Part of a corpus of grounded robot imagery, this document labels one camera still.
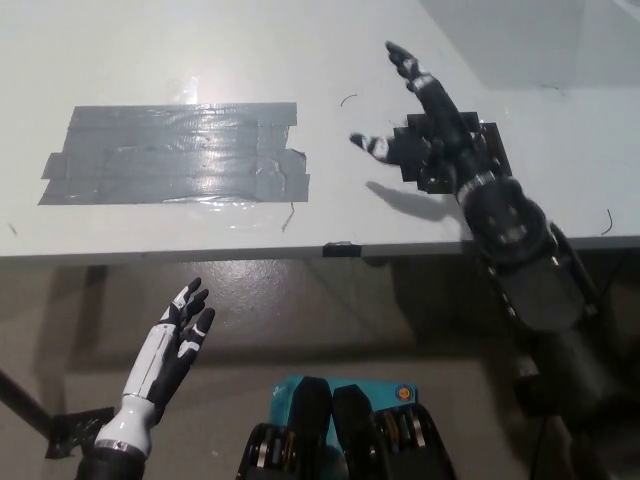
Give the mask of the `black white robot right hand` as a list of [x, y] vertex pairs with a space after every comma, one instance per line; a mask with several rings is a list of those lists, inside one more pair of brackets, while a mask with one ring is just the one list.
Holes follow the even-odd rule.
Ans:
[[349, 140], [376, 161], [397, 166], [402, 180], [429, 194], [456, 194], [476, 176], [509, 176], [493, 124], [461, 112], [441, 82], [410, 52], [388, 41], [388, 58], [423, 111], [388, 137], [353, 133]]

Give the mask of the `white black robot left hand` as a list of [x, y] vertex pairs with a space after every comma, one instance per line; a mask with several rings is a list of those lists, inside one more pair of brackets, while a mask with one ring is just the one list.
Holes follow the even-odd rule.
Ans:
[[150, 402], [159, 422], [198, 356], [215, 317], [205, 305], [208, 289], [197, 277], [169, 303], [150, 329], [125, 384], [122, 396]]

